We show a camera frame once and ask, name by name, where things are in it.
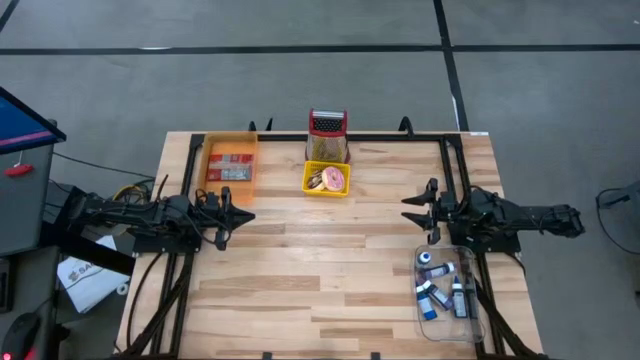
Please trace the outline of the yellow perforated plastic basket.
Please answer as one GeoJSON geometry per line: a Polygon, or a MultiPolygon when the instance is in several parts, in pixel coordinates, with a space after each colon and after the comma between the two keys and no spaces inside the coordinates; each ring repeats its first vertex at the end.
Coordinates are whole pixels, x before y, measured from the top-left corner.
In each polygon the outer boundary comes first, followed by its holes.
{"type": "Polygon", "coordinates": [[[331,163],[331,162],[321,162],[321,161],[306,161],[304,163],[304,174],[302,178],[302,191],[306,195],[312,196],[321,196],[321,197],[336,197],[336,198],[344,198],[349,193],[349,181],[350,181],[350,170],[351,167],[348,164],[344,163],[331,163]],[[309,179],[312,172],[317,170],[324,170],[327,167],[336,167],[338,168],[344,175],[345,178],[345,186],[341,192],[331,192],[324,188],[322,191],[313,191],[309,190],[307,187],[307,180],[309,179]]]}

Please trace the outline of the black computer mouse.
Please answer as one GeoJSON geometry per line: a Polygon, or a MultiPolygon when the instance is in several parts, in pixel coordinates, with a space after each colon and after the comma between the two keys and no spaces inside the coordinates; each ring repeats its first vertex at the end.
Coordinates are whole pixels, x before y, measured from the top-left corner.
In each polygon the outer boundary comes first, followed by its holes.
{"type": "Polygon", "coordinates": [[[19,315],[10,325],[0,345],[0,360],[26,360],[40,327],[36,312],[19,315]]]}

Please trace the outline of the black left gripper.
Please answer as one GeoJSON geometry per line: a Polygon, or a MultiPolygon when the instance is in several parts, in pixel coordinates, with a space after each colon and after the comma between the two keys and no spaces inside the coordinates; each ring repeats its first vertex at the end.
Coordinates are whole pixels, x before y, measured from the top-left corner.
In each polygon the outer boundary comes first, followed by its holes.
{"type": "Polygon", "coordinates": [[[232,228],[239,228],[255,219],[255,214],[231,206],[231,191],[224,186],[219,194],[208,192],[202,197],[202,217],[209,228],[216,228],[210,243],[217,250],[225,250],[231,237],[232,228]]]}

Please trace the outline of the pink frosted toy donut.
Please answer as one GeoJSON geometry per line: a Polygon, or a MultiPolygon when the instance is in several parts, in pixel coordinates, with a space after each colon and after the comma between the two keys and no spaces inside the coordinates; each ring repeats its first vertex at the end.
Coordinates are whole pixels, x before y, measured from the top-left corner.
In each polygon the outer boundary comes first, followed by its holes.
{"type": "Polygon", "coordinates": [[[328,191],[341,192],[344,189],[345,178],[338,168],[333,166],[327,167],[322,171],[321,175],[322,183],[328,191]]]}

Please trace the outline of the black stand beam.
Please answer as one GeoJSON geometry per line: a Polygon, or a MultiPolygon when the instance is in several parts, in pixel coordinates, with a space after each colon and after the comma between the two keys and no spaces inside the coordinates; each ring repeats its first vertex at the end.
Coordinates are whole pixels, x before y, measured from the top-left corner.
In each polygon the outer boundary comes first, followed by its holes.
{"type": "Polygon", "coordinates": [[[48,222],[43,222],[41,225],[40,244],[42,246],[56,246],[68,256],[123,275],[131,275],[134,270],[135,259],[133,257],[48,222]]]}

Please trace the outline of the red popcorn packet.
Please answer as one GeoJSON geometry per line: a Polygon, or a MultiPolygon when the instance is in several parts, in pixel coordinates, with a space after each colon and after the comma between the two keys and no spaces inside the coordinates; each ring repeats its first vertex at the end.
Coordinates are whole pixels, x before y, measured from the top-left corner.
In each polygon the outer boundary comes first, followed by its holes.
{"type": "Polygon", "coordinates": [[[252,154],[212,154],[209,156],[208,181],[250,181],[253,176],[252,154]]]}

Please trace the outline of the black aluminium rig frame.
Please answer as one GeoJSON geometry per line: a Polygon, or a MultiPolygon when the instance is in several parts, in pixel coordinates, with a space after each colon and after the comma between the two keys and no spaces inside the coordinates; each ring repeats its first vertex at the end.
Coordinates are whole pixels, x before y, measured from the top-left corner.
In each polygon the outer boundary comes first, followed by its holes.
{"type": "Polygon", "coordinates": [[[196,255],[178,355],[474,358],[473,343],[422,335],[411,265],[426,236],[406,219],[405,199],[456,173],[459,158],[472,182],[499,191],[488,136],[462,134],[443,162],[435,133],[358,132],[343,198],[304,194],[305,145],[301,132],[261,134],[255,219],[227,250],[196,255]]]}

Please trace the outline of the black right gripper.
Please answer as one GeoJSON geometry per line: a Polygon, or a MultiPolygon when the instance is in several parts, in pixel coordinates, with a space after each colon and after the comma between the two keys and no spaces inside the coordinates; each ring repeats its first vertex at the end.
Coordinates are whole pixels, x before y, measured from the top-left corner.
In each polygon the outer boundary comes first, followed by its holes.
{"type": "Polygon", "coordinates": [[[402,203],[424,206],[429,204],[430,210],[426,214],[402,212],[401,215],[419,226],[422,230],[429,230],[428,244],[436,245],[441,239],[440,222],[448,222],[453,212],[453,193],[451,191],[438,192],[438,180],[431,178],[426,190],[415,197],[405,198],[402,203]]]}

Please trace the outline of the black box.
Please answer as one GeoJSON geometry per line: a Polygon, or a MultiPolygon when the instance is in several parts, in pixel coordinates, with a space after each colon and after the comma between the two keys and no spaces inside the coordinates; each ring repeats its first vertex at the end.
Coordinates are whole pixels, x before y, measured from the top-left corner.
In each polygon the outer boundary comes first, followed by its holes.
{"type": "Polygon", "coordinates": [[[50,222],[74,221],[83,212],[83,207],[92,194],[74,185],[48,182],[44,204],[45,219],[50,222]]]}

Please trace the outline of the clear plastic container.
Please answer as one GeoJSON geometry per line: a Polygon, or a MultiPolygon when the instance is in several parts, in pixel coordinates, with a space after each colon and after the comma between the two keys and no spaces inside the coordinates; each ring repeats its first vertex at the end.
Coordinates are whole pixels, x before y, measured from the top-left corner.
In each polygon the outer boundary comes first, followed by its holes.
{"type": "Polygon", "coordinates": [[[461,246],[431,247],[428,245],[422,245],[415,250],[413,263],[410,266],[410,269],[412,271],[412,284],[414,286],[414,296],[416,300],[418,320],[420,323],[420,331],[425,338],[439,342],[466,343],[479,343],[484,340],[486,330],[480,316],[480,305],[477,300],[477,289],[473,274],[473,254],[469,249],[461,246]],[[426,266],[419,266],[416,263],[416,258],[421,252],[429,252],[431,255],[431,261],[426,266]],[[437,313],[437,318],[431,321],[426,321],[423,318],[416,300],[416,287],[422,286],[422,284],[427,281],[419,275],[419,271],[421,269],[435,267],[446,262],[453,262],[455,264],[456,271],[429,281],[437,285],[452,300],[452,283],[454,277],[458,276],[465,291],[468,317],[455,318],[453,307],[446,311],[427,294],[437,313]]]}

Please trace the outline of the white printed bag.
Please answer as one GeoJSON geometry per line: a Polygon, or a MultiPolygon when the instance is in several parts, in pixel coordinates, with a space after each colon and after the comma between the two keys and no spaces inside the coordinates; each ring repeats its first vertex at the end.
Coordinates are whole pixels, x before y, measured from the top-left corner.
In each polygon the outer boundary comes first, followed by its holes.
{"type": "Polygon", "coordinates": [[[67,257],[58,264],[57,276],[75,310],[80,314],[87,313],[113,292],[126,295],[131,279],[128,275],[75,257],[67,257]]]}

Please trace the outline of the grey cabinet blue top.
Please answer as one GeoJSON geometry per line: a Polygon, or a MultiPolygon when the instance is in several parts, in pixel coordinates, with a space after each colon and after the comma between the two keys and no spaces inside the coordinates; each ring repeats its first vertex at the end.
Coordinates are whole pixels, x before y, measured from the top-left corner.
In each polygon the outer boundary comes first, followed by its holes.
{"type": "Polygon", "coordinates": [[[56,122],[0,86],[0,257],[38,246],[53,146],[66,139],[56,122]],[[17,164],[34,169],[19,177],[4,174],[17,164]]]}

